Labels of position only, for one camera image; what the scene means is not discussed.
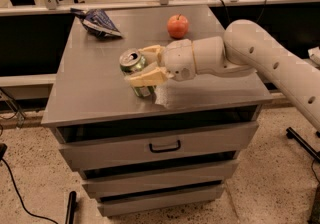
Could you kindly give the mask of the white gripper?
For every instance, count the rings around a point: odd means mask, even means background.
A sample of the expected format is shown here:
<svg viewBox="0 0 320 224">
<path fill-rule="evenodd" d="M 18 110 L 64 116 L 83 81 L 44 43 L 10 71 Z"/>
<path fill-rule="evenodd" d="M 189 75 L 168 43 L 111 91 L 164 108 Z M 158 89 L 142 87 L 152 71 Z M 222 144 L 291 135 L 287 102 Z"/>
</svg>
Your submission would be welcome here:
<svg viewBox="0 0 320 224">
<path fill-rule="evenodd" d="M 185 81 L 196 76 L 193 46 L 189 39 L 173 41 L 165 49 L 161 45 L 147 46 L 140 48 L 139 52 L 148 66 L 124 78 L 132 87 L 158 86 L 169 79 Z"/>
</svg>

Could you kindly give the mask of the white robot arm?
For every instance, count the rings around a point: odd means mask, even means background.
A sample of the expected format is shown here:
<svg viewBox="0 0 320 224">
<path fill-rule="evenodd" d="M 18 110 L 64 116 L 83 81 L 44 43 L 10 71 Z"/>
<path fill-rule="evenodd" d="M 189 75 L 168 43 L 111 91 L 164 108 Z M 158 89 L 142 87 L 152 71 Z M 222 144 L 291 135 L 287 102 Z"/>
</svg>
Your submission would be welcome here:
<svg viewBox="0 0 320 224">
<path fill-rule="evenodd" d="M 138 52 L 149 63 L 125 78 L 133 87 L 161 85 L 169 79 L 191 80 L 203 74 L 242 77 L 256 71 L 320 130 L 320 70 L 288 51 L 252 21 L 232 22 L 221 37 L 177 40 Z"/>
</svg>

